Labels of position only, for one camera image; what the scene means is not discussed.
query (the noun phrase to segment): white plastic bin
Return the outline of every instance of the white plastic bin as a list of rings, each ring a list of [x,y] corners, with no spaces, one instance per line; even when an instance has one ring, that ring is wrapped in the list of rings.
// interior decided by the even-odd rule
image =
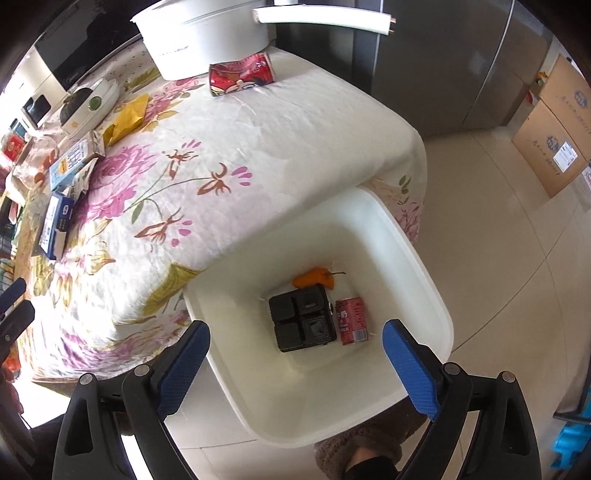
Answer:
[[[312,267],[338,268],[332,300],[361,296],[369,340],[282,353],[268,299]],[[444,362],[453,326],[429,274],[382,202],[352,188],[264,233],[190,282],[185,299],[209,325],[210,364],[236,414],[261,440],[309,445],[406,396],[381,342],[400,318]]]
[[[268,26],[252,10],[264,6],[265,0],[163,0],[131,20],[162,77],[180,80],[263,50]]]

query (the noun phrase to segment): green round object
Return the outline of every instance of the green round object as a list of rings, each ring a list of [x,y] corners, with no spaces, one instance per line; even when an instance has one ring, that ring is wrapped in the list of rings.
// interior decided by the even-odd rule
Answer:
[[[93,97],[88,102],[88,107],[94,112],[99,109],[101,103],[103,103],[103,100],[100,97]]]

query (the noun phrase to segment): barcode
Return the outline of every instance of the barcode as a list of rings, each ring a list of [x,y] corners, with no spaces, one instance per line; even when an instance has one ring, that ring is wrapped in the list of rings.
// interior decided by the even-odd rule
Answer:
[[[368,339],[368,331],[367,329],[355,330],[353,332],[353,341],[354,342],[364,342]]]

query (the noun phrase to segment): tiled floor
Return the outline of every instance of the tiled floor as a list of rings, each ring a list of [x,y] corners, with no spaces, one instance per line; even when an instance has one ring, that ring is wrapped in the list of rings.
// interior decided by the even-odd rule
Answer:
[[[474,374],[517,375],[549,478],[563,425],[552,414],[576,403],[591,353],[591,212],[584,207],[591,195],[571,184],[548,198],[511,143],[523,118],[426,141],[429,185],[417,251],[454,321],[452,360]],[[474,424],[470,416],[448,480]],[[210,368],[167,425],[202,480],[323,479],[311,447],[282,450],[255,440]],[[421,433],[403,446],[401,464]]]

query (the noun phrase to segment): crushed red can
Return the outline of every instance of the crushed red can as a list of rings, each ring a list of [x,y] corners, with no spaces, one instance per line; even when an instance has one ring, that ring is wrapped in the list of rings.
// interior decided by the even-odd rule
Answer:
[[[209,66],[209,89],[214,97],[275,82],[275,73],[266,53]]]
[[[359,297],[338,300],[335,308],[343,345],[366,341],[368,326],[365,321],[363,300]]]

